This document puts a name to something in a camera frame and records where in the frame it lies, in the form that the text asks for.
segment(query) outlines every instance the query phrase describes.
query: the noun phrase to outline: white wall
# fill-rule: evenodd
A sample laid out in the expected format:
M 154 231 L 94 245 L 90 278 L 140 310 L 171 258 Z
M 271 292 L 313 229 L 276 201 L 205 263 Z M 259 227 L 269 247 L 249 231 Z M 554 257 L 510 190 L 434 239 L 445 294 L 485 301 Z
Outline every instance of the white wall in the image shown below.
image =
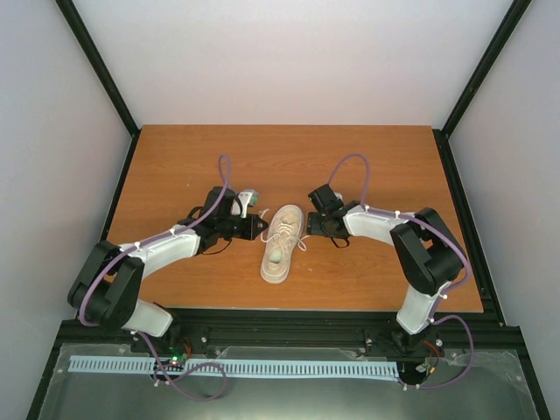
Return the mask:
M 498 295 L 560 418 L 560 2 L 534 1 L 451 145 Z
M 0 5 L 0 418 L 25 418 L 129 141 L 54 1 Z
M 511 0 L 76 0 L 141 124 L 442 127 Z

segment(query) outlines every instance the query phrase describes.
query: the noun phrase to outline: table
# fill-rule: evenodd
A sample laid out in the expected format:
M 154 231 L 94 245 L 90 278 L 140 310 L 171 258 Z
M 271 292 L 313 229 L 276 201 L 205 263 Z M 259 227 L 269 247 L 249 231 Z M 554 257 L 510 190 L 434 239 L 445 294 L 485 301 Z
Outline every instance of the table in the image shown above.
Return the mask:
M 231 186 L 254 188 L 253 211 L 284 204 L 307 213 L 307 194 L 324 184 L 342 157 L 364 153 L 372 165 L 367 203 L 404 211 L 435 208 L 461 245 L 463 238 L 427 126 L 144 126 L 129 168 L 108 239 L 141 240 L 170 228 L 201 206 L 220 186 L 217 157 L 232 162 Z M 346 201 L 358 200 L 364 179 L 359 159 L 348 160 L 332 182 Z M 394 311 L 406 282 L 396 253 L 387 244 L 352 238 L 337 249 L 327 238 L 305 240 L 294 250 L 290 275 L 264 282 L 260 265 L 265 244 L 235 240 L 219 255 L 199 255 L 161 269 L 142 285 L 140 298 L 166 306 Z M 474 281 L 455 290 L 443 311 L 481 312 Z

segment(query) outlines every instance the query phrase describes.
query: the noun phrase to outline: sneaker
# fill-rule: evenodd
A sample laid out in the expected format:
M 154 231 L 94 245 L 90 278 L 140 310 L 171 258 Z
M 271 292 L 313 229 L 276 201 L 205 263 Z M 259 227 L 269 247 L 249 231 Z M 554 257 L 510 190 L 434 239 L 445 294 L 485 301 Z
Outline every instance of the sneaker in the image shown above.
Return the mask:
M 289 204 L 276 212 L 269 224 L 269 233 L 266 242 L 264 257 L 261 264 L 261 276 L 269 283 L 283 282 L 290 271 L 291 252 L 296 245 L 306 251 L 300 238 L 304 230 L 304 212 L 298 206 Z

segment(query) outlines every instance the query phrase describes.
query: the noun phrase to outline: white shoelace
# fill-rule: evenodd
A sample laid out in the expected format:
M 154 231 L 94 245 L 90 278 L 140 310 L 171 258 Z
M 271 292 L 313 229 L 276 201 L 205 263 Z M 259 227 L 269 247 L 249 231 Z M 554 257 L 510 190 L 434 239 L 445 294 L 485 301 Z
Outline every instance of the white shoelace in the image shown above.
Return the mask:
M 269 210 L 270 210 L 269 208 L 265 208 L 264 210 L 259 212 L 259 216 L 263 217 L 266 214 L 266 212 L 268 212 Z M 307 250 L 307 246 L 305 245 L 304 239 L 309 238 L 309 235 L 307 234 L 303 238 L 298 238 L 295 235 L 294 231 L 295 231 L 295 228 L 290 223 L 284 223 L 283 221 L 281 221 L 280 226 L 278 226 L 278 232 L 273 234 L 270 238 L 264 239 L 264 237 L 263 237 L 264 232 L 261 232 L 261 241 L 263 241 L 264 243 L 268 243 L 272 240 L 278 239 L 281 236 L 281 234 L 287 234 L 288 239 L 290 239 L 290 238 L 296 239 L 297 240 L 297 247 L 305 252 Z

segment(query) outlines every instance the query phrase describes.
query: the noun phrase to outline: wooden tabletop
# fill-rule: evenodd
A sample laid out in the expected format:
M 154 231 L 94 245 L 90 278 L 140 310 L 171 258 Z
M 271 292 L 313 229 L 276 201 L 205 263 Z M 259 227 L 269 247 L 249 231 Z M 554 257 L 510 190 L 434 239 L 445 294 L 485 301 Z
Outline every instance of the wooden tabletop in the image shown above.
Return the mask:
M 253 212 L 271 219 L 285 204 L 313 210 L 307 194 L 323 185 L 346 154 L 372 165 L 370 206 L 419 211 L 435 208 L 461 244 L 463 238 L 430 127 L 424 126 L 144 126 L 108 239 L 134 242 L 170 228 L 220 186 L 217 158 L 232 162 L 231 186 L 254 188 Z M 363 163 L 348 160 L 332 182 L 345 201 L 358 200 Z M 177 307 L 398 310 L 408 287 L 395 250 L 367 238 L 337 249 L 327 238 L 295 249 L 285 282 L 261 279 L 265 244 L 234 240 L 219 255 L 199 255 L 144 280 L 140 296 Z M 481 312 L 474 281 L 455 290 L 443 311 Z

